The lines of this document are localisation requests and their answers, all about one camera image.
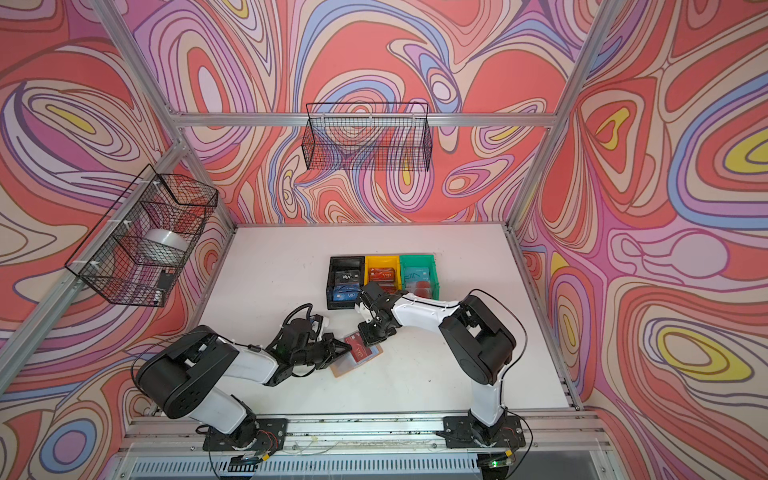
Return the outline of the red credit card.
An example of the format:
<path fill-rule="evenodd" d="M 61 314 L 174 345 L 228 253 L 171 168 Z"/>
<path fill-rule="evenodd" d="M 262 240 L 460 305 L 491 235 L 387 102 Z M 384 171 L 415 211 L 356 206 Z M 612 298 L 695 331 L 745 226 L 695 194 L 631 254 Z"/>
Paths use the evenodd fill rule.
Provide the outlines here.
<path fill-rule="evenodd" d="M 373 350 L 365 344 L 359 332 L 346 336 L 344 341 L 352 346 L 350 355 L 356 364 L 366 361 L 373 355 Z"/>

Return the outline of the tan leather card holder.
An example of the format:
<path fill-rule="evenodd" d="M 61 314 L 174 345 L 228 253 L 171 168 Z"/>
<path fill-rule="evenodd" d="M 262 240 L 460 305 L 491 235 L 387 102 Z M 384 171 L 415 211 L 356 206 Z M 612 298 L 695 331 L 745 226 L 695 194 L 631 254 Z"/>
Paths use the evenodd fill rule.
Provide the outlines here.
<path fill-rule="evenodd" d="M 347 335 L 343 341 L 351 347 L 351 350 L 330 365 L 330 370 L 335 378 L 362 367 L 383 353 L 379 345 L 367 346 L 360 332 Z"/>

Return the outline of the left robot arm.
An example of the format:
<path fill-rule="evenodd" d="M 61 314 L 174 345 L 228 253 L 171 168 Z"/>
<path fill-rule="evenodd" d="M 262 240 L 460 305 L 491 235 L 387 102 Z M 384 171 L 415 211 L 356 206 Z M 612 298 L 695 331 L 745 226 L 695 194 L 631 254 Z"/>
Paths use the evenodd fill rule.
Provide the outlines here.
<path fill-rule="evenodd" d="M 200 325 L 147 360 L 132 375 L 135 386 L 170 419 L 191 418 L 229 438 L 237 448 L 255 439 L 256 414 L 219 385 L 225 378 L 275 387 L 298 378 L 297 367 L 323 370 L 352 351 L 324 327 L 305 303 L 283 320 L 265 346 L 241 344 Z"/>

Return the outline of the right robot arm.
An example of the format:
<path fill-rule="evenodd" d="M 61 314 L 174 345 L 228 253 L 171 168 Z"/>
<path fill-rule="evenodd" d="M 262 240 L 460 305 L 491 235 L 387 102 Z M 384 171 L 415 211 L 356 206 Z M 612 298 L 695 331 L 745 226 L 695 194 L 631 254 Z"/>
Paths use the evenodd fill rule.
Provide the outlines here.
<path fill-rule="evenodd" d="M 362 287 L 355 311 L 363 321 L 358 332 L 374 346 L 406 327 L 443 337 L 457 364 L 472 381 L 473 400 L 468 417 L 481 430 L 502 427 L 503 377 L 520 358 L 517 339 L 484 300 L 490 293 L 471 290 L 460 301 L 425 299 L 406 291 L 386 292 L 376 283 Z"/>

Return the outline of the blue VIP card in bin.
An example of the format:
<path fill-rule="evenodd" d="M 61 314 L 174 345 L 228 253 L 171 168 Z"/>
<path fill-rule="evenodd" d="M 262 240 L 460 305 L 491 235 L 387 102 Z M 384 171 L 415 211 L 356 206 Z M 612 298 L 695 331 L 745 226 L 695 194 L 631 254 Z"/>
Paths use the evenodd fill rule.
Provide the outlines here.
<path fill-rule="evenodd" d="M 337 285 L 332 290 L 333 302 L 354 302 L 360 293 L 358 284 Z"/>

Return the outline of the red card in yellow bin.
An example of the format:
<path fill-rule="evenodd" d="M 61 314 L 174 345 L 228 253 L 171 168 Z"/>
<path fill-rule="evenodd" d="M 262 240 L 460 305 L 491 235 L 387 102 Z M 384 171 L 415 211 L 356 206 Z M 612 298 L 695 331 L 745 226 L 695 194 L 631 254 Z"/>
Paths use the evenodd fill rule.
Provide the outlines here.
<path fill-rule="evenodd" d="M 368 270 L 369 282 L 395 283 L 397 279 L 394 268 L 373 267 Z"/>

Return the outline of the black card in bin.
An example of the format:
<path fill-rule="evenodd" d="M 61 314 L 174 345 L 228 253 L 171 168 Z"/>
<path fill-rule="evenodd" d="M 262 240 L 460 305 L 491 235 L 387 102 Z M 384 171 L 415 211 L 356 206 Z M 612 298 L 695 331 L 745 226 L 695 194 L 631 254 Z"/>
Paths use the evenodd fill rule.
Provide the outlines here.
<path fill-rule="evenodd" d="M 333 275 L 334 285 L 359 285 L 360 284 L 360 271 L 359 270 L 338 270 Z"/>

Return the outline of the red card in green bin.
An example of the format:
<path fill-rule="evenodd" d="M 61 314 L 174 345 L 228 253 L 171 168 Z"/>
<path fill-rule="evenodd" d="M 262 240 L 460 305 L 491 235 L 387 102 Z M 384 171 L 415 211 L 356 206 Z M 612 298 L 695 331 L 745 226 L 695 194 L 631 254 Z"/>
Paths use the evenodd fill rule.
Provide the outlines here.
<path fill-rule="evenodd" d="M 417 280 L 406 284 L 406 290 L 418 297 L 425 299 L 433 298 L 432 284 L 428 280 Z"/>

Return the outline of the black plastic bin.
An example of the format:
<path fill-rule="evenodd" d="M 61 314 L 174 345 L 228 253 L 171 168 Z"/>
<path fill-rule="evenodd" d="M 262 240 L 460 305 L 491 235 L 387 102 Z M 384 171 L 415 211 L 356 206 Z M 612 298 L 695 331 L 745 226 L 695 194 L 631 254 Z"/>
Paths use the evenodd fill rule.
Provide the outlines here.
<path fill-rule="evenodd" d="M 332 256 L 326 281 L 329 310 L 353 309 L 363 286 L 364 256 Z"/>

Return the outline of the yellow plastic bin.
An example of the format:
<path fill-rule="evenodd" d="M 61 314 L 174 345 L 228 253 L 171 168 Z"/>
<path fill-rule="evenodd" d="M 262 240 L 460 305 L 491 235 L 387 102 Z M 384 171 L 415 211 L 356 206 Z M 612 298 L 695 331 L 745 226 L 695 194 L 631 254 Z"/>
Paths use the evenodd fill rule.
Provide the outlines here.
<path fill-rule="evenodd" d="M 390 293 L 402 289 L 400 257 L 397 255 L 366 256 L 364 284 L 378 283 Z"/>

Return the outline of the green plastic bin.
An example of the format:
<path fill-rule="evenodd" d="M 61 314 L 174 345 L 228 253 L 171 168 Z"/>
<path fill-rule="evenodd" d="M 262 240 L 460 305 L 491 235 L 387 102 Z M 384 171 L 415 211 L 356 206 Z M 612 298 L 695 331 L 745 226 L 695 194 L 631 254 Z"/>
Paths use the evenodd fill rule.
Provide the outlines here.
<path fill-rule="evenodd" d="M 440 297 L 440 283 L 437 263 L 431 254 L 407 254 L 400 256 L 402 287 L 417 280 L 428 280 L 433 288 L 433 300 Z"/>

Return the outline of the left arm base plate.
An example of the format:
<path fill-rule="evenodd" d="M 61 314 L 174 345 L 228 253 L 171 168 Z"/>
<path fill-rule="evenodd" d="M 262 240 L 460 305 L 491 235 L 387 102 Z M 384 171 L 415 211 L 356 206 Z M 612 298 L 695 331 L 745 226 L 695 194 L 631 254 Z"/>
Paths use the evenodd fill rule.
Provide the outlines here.
<path fill-rule="evenodd" d="M 273 454 L 284 448 L 287 427 L 287 418 L 257 418 L 246 419 L 230 434 L 212 428 L 209 433 L 205 433 L 203 450 Z"/>

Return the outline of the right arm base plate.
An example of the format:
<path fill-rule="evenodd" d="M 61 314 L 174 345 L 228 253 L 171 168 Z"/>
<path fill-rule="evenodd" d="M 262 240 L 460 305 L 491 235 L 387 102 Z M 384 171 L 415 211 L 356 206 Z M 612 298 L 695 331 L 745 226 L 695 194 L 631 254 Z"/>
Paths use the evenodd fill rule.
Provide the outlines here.
<path fill-rule="evenodd" d="M 470 413 L 446 416 L 442 422 L 443 428 L 436 435 L 445 440 L 449 449 L 507 448 L 515 451 L 527 444 L 521 419 L 516 415 L 503 414 L 491 426 Z"/>

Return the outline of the aluminium front rail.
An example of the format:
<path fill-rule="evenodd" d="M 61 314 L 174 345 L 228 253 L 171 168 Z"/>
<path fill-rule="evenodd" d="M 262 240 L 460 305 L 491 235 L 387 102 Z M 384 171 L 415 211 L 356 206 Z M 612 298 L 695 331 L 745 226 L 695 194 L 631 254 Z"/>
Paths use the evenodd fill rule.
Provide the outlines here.
<path fill-rule="evenodd" d="M 289 415 L 284 431 L 286 455 L 363 453 L 441 453 L 446 412 Z M 604 422 L 595 413 L 565 410 L 523 410 L 519 413 L 526 447 L 532 452 L 603 451 L 614 446 Z M 131 422 L 121 454 L 181 454 L 202 451 L 204 436 L 191 420 L 141 417 Z"/>

